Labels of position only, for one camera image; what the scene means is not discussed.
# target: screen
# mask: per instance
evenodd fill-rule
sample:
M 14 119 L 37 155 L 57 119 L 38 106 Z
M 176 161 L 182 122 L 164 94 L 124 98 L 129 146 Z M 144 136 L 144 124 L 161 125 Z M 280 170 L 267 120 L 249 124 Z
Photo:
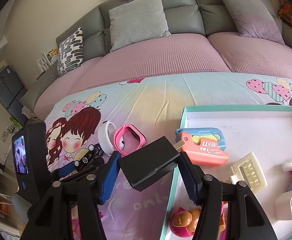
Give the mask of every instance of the screen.
M 14 141 L 14 157 L 16 170 L 20 174 L 28 174 L 29 169 L 26 159 L 26 148 L 24 136 L 20 136 Z

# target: white bottle cap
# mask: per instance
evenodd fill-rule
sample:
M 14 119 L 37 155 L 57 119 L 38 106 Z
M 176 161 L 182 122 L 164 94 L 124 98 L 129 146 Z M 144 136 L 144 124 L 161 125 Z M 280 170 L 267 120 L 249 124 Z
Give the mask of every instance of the white bottle cap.
M 292 159 L 285 160 L 282 164 L 283 171 L 292 171 Z

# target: blue toy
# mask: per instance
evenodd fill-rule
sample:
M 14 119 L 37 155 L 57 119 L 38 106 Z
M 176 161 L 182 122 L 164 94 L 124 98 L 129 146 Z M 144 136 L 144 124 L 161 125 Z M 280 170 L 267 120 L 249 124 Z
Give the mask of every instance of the blue toy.
M 224 151 L 226 149 L 226 142 L 223 133 L 221 130 L 212 127 L 204 127 L 204 128 L 184 128 L 184 129 L 177 129 L 176 134 L 176 142 L 181 140 L 181 133 L 186 132 L 189 133 L 191 136 L 198 135 L 218 135 L 220 140 L 217 141 L 218 147 Z

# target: cartoon couple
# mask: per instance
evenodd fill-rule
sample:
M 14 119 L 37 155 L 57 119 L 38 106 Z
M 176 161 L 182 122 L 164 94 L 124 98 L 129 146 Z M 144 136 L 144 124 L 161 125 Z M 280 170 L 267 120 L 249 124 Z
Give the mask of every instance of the cartoon couple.
M 68 121 L 64 117 L 57 119 L 46 132 L 48 170 L 52 172 L 74 159 L 81 159 L 88 150 L 78 150 L 95 133 L 100 120 L 101 113 L 94 107 L 82 109 Z

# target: white charger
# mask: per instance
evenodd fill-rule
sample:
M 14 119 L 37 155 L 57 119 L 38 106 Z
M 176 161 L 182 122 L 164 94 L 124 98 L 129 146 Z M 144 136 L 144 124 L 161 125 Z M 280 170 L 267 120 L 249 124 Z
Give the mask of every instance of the white charger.
M 274 202 L 277 220 L 292 220 L 292 190 L 280 194 Z

